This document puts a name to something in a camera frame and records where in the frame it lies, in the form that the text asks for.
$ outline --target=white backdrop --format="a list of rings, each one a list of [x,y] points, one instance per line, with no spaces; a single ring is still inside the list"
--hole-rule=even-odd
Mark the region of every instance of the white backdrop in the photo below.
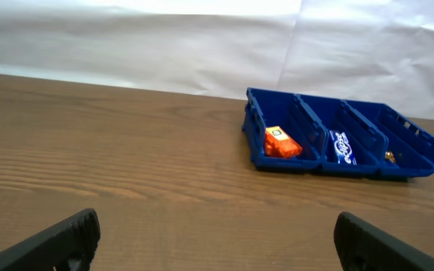
[[[434,1],[0,0],[0,73],[237,99],[252,86],[434,119]]]

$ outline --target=black robotic claw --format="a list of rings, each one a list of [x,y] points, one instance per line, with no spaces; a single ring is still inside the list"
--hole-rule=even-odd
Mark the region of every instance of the black robotic claw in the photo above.
[[[88,271],[100,233],[93,209],[85,209],[0,252],[0,270]],[[362,219],[342,212],[335,244],[345,271],[434,271],[434,258]]]

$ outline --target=snack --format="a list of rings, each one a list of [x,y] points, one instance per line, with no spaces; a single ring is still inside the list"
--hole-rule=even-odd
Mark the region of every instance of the snack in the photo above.
[[[301,154],[302,147],[279,126],[273,126],[265,129],[264,152],[269,157],[290,158]]]
[[[351,149],[350,142],[344,132],[329,130],[331,135],[332,147],[335,151],[338,163],[356,165],[356,158],[354,158],[353,150]]]
[[[384,153],[384,159],[390,161],[391,163],[396,163],[395,156],[391,151],[387,151]]]

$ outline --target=small gold object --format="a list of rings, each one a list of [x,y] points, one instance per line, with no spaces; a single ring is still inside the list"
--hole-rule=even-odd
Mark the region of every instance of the small gold object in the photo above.
[[[391,151],[387,151],[384,154],[384,158],[386,158],[387,160],[389,160],[391,163],[396,163],[395,156],[393,155],[393,153]]]

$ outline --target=wood grain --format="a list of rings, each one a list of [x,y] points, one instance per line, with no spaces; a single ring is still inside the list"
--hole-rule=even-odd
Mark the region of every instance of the wood grain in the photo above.
[[[339,270],[341,211],[434,257],[434,175],[258,172],[244,105],[0,75],[0,251],[92,207],[94,270]]]

